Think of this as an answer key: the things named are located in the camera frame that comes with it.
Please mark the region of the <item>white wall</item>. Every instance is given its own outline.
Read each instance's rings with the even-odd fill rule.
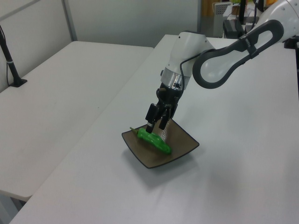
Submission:
[[[71,42],[61,0],[40,0],[0,24],[21,77]],[[6,60],[0,50],[0,92],[5,88]]]
[[[79,41],[155,47],[165,34],[197,31],[199,0],[65,0]]]

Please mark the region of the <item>green vegetable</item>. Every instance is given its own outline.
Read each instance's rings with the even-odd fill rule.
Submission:
[[[161,137],[155,133],[148,133],[144,128],[139,128],[139,130],[133,129],[130,127],[132,132],[137,134],[137,137],[145,140],[146,142],[152,144],[160,151],[170,154],[171,148],[167,145]]]

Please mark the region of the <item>brown plate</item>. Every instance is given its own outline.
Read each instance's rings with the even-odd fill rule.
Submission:
[[[172,162],[199,146],[199,143],[175,121],[169,120],[164,130],[159,129],[159,124],[160,121],[156,123],[153,132],[171,147],[171,154],[159,151],[150,143],[138,138],[132,131],[121,134],[134,156],[148,169]]]

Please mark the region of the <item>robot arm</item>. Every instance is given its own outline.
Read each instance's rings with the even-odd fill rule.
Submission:
[[[157,90],[159,101],[151,104],[146,115],[147,132],[152,132],[159,119],[159,128],[165,128],[192,74],[200,86],[218,88],[237,67],[271,45],[298,34],[298,15],[299,0],[279,0],[262,14],[254,29],[222,49],[214,49],[204,35],[180,33],[162,73]]]

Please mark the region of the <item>black cable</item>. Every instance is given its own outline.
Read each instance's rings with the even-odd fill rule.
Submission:
[[[2,36],[3,36],[3,38],[4,38],[4,41],[5,41],[5,43],[6,43],[6,37],[5,37],[5,34],[4,34],[4,32],[3,32],[3,29],[2,29],[2,27],[1,27],[1,25],[0,25],[0,31],[1,31],[1,34],[2,34]]]
[[[254,25],[255,25],[255,23],[256,23],[256,9],[257,9],[257,3],[256,3],[256,5],[255,5],[255,7],[254,7],[254,18],[253,18],[253,22],[252,22],[252,26],[251,26],[251,29],[250,29],[250,30],[253,29],[253,27],[254,27]]]
[[[237,12],[235,14],[235,20],[237,20],[237,15],[238,15],[239,8],[240,8],[240,3],[237,5]]]
[[[4,31],[3,31],[1,25],[0,25],[0,31],[1,31],[1,35],[3,36],[4,41],[6,43],[6,37],[5,37]],[[6,62],[6,82],[7,82],[7,85],[10,86],[9,82],[8,82],[8,63],[7,62]]]
[[[192,60],[192,59],[194,59],[194,58],[200,56],[201,54],[202,54],[202,53],[199,53],[199,54],[197,54],[197,55],[195,55],[195,56],[193,56],[193,57],[190,57],[190,58],[184,60],[184,61],[179,65],[179,68],[180,68],[181,73],[182,73],[182,81],[183,81],[182,94],[184,93],[184,88],[185,88],[185,77],[184,77],[184,73],[183,73],[182,65],[183,65],[185,62],[188,62],[188,61],[190,61],[190,60]]]
[[[6,62],[6,82],[7,85],[10,86],[10,84],[8,83],[8,63]]]
[[[236,27],[236,21],[237,21],[237,15],[238,15],[238,11],[239,11],[239,8],[240,8],[240,3],[238,4],[238,7],[237,7],[237,12],[235,14],[235,29],[237,30],[237,27]]]

